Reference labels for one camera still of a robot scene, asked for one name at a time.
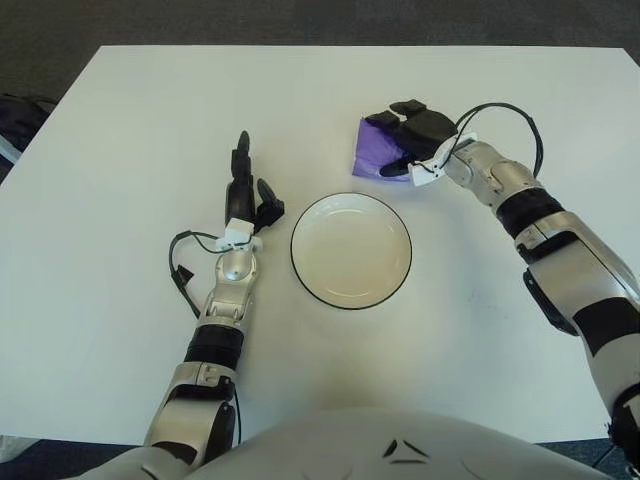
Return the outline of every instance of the white plate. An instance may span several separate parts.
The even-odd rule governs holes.
[[[318,200],[291,237],[293,267],[309,292],[329,305],[360,309],[395,293],[409,273],[411,239],[387,205],[360,193]]]

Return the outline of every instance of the white bracket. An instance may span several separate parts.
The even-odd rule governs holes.
[[[436,150],[436,153],[428,160],[422,162],[416,162],[415,164],[409,164],[409,175],[413,185],[418,187],[431,183],[434,180],[446,175],[444,171],[444,162],[446,161],[449,151],[453,147],[456,141],[457,134],[453,137],[447,138]],[[478,135],[474,132],[465,133],[460,136],[458,145],[466,142],[467,140],[478,140]]]

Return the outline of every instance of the plate rim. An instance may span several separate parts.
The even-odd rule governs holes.
[[[402,277],[402,281],[398,284],[398,286],[391,293],[389,293],[389,295],[384,297],[382,300],[379,300],[376,303],[372,303],[371,305],[366,305],[364,307],[343,307],[341,305],[336,305],[334,303],[328,302],[327,300],[323,300],[322,298],[317,296],[315,293],[313,293],[311,291],[311,289],[309,287],[307,287],[307,285],[304,283],[304,281],[300,277],[300,273],[298,273],[298,269],[296,268],[296,262],[293,259],[293,237],[296,234],[296,229],[298,228],[298,224],[300,223],[300,220],[302,220],[302,217],[304,217],[305,214],[309,211],[309,209],[311,209],[311,207],[313,207],[316,203],[320,203],[320,202],[322,202],[323,200],[326,200],[329,197],[335,197],[337,195],[345,195],[345,194],[361,195],[363,197],[369,197],[370,199],[375,200],[375,201],[380,202],[381,204],[383,204],[385,207],[387,207],[389,210],[391,210],[391,212],[393,212],[393,214],[398,218],[398,220],[400,220],[400,224],[404,228],[404,231],[407,232],[407,239],[409,240],[409,265],[407,266],[407,271],[405,272],[404,277]],[[296,224],[293,226],[293,230],[291,232],[291,239],[289,240],[289,258],[291,259],[291,265],[293,266],[293,271],[295,272],[296,277],[298,277],[298,281],[302,284],[304,289],[307,292],[309,292],[315,299],[320,300],[325,305],[329,305],[329,306],[331,306],[333,308],[338,308],[340,310],[366,310],[367,308],[373,308],[373,307],[376,307],[376,306],[380,305],[383,302],[386,302],[393,295],[395,295],[395,293],[398,290],[400,290],[400,287],[402,287],[402,285],[404,285],[404,282],[407,280],[407,277],[409,276],[409,272],[411,271],[411,265],[413,263],[413,242],[411,241],[411,234],[409,233],[409,229],[407,228],[407,225],[404,223],[404,220],[402,220],[402,217],[400,215],[398,215],[398,212],[396,212],[393,208],[391,208],[391,206],[389,206],[389,204],[387,204],[386,202],[383,202],[379,198],[376,198],[373,195],[369,195],[368,193],[362,193],[362,192],[336,192],[336,193],[330,193],[328,195],[325,195],[324,197],[321,197],[321,198],[317,199],[315,202],[311,203],[307,208],[305,208],[304,211],[300,214],[300,216],[298,217],[298,220],[296,220]]]

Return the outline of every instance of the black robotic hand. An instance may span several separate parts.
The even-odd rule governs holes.
[[[257,185],[262,204],[256,211],[249,146],[249,134],[243,131],[238,140],[238,147],[231,153],[233,181],[227,187],[225,223],[229,223],[232,218],[245,220],[253,223],[254,233],[258,233],[263,227],[273,225],[284,215],[284,202],[279,200],[267,182],[260,178]]]
[[[418,100],[392,103],[389,108],[406,117],[406,120],[401,121],[389,110],[365,118],[370,125],[391,136],[396,145],[405,151],[402,158],[380,169],[383,177],[408,173],[409,163],[433,157],[446,139],[458,133],[455,124],[447,116],[429,110]]]

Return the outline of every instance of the black joint band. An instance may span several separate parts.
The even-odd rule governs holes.
[[[207,362],[235,370],[242,352],[244,334],[233,327],[203,325],[193,334],[185,362]]]
[[[555,198],[543,188],[530,188],[505,200],[496,217],[509,235],[516,238],[529,225],[557,212],[564,212],[564,208]]]
[[[640,333],[640,312],[629,300],[613,297],[584,307],[573,316],[591,355],[607,343],[626,335]]]

